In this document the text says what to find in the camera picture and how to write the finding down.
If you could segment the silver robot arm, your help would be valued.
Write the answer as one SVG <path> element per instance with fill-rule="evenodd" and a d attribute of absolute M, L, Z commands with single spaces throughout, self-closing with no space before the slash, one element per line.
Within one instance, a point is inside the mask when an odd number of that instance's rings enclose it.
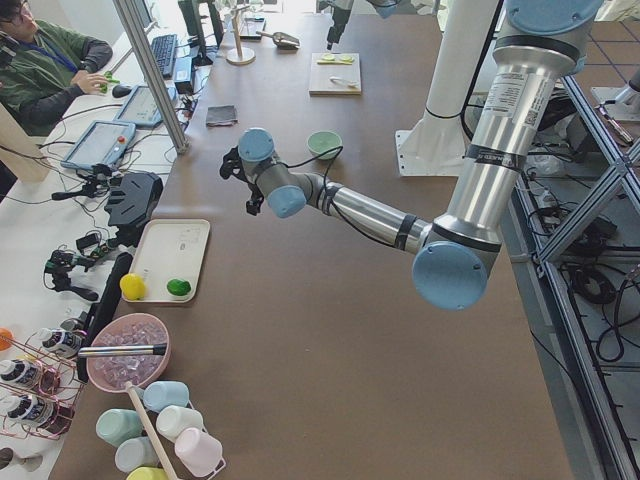
<path fill-rule="evenodd" d="M 414 254 L 417 292 L 462 310 L 484 294 L 501 249 L 499 222 L 555 83 L 584 64 L 597 1 L 457 1 L 448 13 L 422 119 L 396 142 L 412 176 L 455 179 L 446 211 L 422 220 L 333 182 L 298 173 L 273 137 L 246 130 L 220 174 L 250 189 L 247 211 L 280 218 L 312 206 L 364 236 Z"/>

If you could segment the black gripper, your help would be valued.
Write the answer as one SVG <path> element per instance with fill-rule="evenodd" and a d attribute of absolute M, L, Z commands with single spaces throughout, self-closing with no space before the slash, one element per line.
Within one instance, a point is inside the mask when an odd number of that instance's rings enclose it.
<path fill-rule="evenodd" d="M 245 171 L 237 146 L 231 148 L 223 156 L 219 174 L 224 180 L 228 180 L 231 177 L 234 177 L 240 181 L 245 180 Z M 246 212 L 252 216 L 257 216 L 261 212 L 261 206 L 264 202 L 264 195 L 256 185 L 249 184 L 248 187 L 251 191 L 251 196 L 245 204 Z"/>

